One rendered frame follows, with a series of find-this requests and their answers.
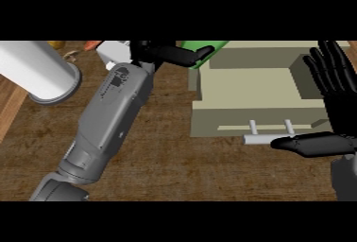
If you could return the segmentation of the small brown object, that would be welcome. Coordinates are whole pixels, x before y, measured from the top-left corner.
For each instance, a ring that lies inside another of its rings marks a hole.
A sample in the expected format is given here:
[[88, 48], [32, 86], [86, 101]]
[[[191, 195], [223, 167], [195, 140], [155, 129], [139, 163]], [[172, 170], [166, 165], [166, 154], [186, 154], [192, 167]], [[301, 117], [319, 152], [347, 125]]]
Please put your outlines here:
[[65, 61], [77, 61], [77, 56], [80, 54], [79, 50], [70, 51], [64, 54], [64, 60]]

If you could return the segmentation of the beige cabinet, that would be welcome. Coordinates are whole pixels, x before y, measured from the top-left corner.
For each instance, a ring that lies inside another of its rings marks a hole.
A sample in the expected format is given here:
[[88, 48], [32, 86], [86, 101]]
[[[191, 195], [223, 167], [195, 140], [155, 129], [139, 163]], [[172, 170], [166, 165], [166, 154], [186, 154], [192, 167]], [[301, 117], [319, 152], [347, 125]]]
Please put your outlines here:
[[210, 59], [213, 69], [288, 68], [318, 41], [231, 41]]

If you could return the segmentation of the beige drawer front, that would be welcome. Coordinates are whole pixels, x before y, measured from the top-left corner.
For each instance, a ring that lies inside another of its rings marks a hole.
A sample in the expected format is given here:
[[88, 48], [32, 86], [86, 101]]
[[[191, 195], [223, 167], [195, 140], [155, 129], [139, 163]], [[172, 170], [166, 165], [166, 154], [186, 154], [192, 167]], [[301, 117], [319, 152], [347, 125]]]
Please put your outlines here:
[[251, 120], [260, 134], [287, 133], [287, 120], [293, 122], [296, 133], [332, 130], [325, 108], [194, 110], [192, 137], [251, 134]]

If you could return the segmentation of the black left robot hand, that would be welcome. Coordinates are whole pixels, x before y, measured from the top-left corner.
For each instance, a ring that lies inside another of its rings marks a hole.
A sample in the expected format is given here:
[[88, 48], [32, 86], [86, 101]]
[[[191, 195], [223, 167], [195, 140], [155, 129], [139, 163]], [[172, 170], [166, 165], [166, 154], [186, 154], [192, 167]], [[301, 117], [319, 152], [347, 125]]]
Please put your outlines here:
[[132, 63], [154, 63], [160, 68], [164, 62], [183, 67], [194, 67], [216, 51], [211, 45], [198, 48], [195, 51], [178, 47], [175, 41], [132, 41], [130, 54]]

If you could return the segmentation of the beige open drawer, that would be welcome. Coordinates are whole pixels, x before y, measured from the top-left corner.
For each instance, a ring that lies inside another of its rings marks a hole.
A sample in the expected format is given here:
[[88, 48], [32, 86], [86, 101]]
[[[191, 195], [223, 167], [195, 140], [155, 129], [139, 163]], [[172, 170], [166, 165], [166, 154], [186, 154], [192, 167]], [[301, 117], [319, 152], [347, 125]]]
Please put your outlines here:
[[322, 96], [299, 56], [287, 67], [213, 69], [207, 62], [189, 70], [195, 110], [318, 108]]

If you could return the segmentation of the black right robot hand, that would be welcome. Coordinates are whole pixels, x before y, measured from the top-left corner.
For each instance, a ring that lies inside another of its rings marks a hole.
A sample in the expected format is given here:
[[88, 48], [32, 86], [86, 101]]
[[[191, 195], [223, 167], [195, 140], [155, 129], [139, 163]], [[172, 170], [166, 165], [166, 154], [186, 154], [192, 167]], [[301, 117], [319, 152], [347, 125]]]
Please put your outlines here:
[[270, 147], [306, 158], [357, 152], [357, 72], [335, 41], [319, 41], [303, 57], [318, 84], [332, 131], [282, 137]]

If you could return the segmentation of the green cup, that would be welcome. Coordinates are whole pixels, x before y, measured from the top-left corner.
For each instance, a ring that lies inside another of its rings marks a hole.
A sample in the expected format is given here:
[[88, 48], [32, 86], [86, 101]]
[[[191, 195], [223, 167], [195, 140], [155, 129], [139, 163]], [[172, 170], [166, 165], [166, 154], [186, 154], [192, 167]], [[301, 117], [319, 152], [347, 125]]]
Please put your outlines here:
[[214, 54], [217, 53], [217, 51], [220, 50], [220, 48], [228, 45], [228, 41], [182, 41], [182, 47], [197, 51], [200, 48], [206, 47], [211, 45], [216, 50], [214, 52], [206, 57], [204, 60], [200, 60], [197, 62], [197, 65], [192, 67], [192, 69], [198, 69], [201, 67], [201, 65], [207, 62], [207, 60], [214, 56]]

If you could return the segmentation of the orange vegetable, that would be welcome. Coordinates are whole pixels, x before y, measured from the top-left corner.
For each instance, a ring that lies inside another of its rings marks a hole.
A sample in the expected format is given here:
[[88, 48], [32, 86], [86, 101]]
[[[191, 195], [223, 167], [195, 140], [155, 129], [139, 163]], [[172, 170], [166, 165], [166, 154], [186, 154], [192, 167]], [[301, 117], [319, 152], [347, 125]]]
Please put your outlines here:
[[85, 50], [86, 51], [93, 50], [99, 44], [102, 44], [101, 41], [88, 41], [85, 44]]

